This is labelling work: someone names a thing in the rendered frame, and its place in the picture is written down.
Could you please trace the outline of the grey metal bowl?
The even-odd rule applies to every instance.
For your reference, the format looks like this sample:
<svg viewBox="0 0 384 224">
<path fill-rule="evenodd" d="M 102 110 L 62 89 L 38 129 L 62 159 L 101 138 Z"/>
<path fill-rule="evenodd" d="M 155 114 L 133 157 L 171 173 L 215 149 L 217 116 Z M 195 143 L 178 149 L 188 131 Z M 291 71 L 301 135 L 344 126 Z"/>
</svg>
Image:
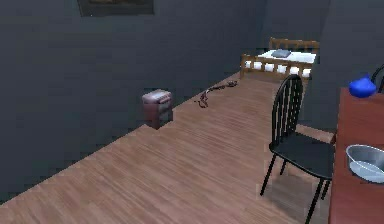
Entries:
<svg viewBox="0 0 384 224">
<path fill-rule="evenodd" d="M 368 145 L 350 145 L 345 150 L 349 170 L 359 178 L 384 184 L 384 150 Z"/>
</svg>

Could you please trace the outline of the dark framed wall picture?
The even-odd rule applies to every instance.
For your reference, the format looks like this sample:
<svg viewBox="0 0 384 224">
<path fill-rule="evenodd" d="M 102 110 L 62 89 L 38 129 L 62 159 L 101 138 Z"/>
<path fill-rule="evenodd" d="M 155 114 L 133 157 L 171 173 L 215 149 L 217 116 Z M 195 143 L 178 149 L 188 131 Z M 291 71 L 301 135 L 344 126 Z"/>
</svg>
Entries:
<svg viewBox="0 0 384 224">
<path fill-rule="evenodd" d="M 77 0 L 82 17 L 149 15 L 154 0 Z"/>
</svg>

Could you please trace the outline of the dark red tangled floor object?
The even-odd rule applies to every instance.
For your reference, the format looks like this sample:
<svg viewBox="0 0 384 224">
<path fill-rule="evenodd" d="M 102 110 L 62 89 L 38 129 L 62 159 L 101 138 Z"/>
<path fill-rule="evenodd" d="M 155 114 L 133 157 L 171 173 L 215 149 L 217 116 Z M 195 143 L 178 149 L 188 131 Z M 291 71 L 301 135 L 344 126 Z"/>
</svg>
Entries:
<svg viewBox="0 0 384 224">
<path fill-rule="evenodd" d="M 208 89 L 206 89 L 199 97 L 198 100 L 195 100 L 195 103 L 199 105 L 200 108 L 207 108 L 208 107 L 208 94 L 212 91 L 216 90 L 223 90 L 225 88 L 232 88 L 238 85 L 238 82 L 235 80 L 230 80 L 226 84 L 219 85 L 219 86 L 213 86 Z"/>
</svg>

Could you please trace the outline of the grey pillow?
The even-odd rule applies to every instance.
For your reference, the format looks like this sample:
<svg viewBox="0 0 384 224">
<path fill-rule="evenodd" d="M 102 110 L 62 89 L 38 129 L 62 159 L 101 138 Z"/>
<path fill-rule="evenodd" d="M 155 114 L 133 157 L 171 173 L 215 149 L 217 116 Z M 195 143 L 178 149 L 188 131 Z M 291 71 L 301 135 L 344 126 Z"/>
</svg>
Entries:
<svg viewBox="0 0 384 224">
<path fill-rule="evenodd" d="M 291 52 L 289 50 L 277 49 L 271 54 L 271 56 L 276 58 L 287 58 L 290 54 Z"/>
</svg>

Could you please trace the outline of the black spindle back chair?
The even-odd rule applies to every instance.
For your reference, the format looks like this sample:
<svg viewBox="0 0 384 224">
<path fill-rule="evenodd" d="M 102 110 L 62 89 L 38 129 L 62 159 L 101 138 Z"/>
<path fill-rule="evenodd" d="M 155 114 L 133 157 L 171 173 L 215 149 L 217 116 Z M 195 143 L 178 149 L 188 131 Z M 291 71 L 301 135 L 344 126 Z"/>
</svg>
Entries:
<svg viewBox="0 0 384 224">
<path fill-rule="evenodd" d="M 376 86 L 377 92 L 384 91 L 384 64 L 380 65 L 371 76 L 372 83 Z"/>
<path fill-rule="evenodd" d="M 310 224 L 315 206 L 324 199 L 334 171 L 334 142 L 326 143 L 296 131 L 303 99 L 303 82 L 299 75 L 288 75 L 279 86 L 272 107 L 272 138 L 269 150 L 272 159 L 265 175 L 260 195 L 268 184 L 277 157 L 283 160 L 280 174 L 287 164 L 319 179 L 305 224 Z"/>
</svg>

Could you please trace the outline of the reddish brown wooden table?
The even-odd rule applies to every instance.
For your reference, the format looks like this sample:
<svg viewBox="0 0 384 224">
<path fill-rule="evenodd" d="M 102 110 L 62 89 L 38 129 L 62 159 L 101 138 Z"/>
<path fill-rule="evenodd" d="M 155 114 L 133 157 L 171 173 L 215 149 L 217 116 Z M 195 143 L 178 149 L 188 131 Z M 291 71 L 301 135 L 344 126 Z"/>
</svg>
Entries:
<svg viewBox="0 0 384 224">
<path fill-rule="evenodd" d="M 384 150 L 384 94 L 356 98 L 340 90 L 328 224 L 384 224 L 384 185 L 351 174 L 345 149 L 361 144 Z"/>
</svg>

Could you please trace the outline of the wooden bed with white mattress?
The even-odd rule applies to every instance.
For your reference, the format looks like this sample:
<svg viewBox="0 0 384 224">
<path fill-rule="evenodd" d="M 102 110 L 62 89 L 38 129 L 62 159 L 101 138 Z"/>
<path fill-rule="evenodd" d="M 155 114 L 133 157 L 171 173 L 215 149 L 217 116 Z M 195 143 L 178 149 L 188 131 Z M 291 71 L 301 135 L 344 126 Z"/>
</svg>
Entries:
<svg viewBox="0 0 384 224">
<path fill-rule="evenodd" d="M 277 49 L 289 50 L 287 58 L 272 57 Z M 258 71 L 286 77 L 291 74 L 299 75 L 303 79 L 311 78 L 320 43 L 314 40 L 290 40 L 271 37 L 269 47 L 259 55 L 243 54 L 240 62 L 240 78 L 246 73 Z"/>
</svg>

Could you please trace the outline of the blue round vase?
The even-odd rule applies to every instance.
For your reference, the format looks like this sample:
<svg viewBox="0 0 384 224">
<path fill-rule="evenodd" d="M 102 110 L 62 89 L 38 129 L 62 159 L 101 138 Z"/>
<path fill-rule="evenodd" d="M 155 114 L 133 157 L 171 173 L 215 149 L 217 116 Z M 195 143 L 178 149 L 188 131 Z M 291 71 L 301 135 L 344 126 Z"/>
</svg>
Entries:
<svg viewBox="0 0 384 224">
<path fill-rule="evenodd" d="M 349 84 L 349 93 L 357 98 L 367 98 L 376 92 L 376 85 L 371 81 L 369 75 L 351 81 Z"/>
</svg>

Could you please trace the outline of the small reddish brown cabinet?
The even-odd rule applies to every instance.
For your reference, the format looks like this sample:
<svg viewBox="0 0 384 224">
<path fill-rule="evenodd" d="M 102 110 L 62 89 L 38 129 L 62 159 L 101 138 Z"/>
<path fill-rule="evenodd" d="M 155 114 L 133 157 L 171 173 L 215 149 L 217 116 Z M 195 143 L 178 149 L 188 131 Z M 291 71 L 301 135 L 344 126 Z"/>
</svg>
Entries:
<svg viewBox="0 0 384 224">
<path fill-rule="evenodd" d="M 159 129 L 173 120 L 172 93 L 157 89 L 142 96 L 145 122 L 148 126 Z"/>
</svg>

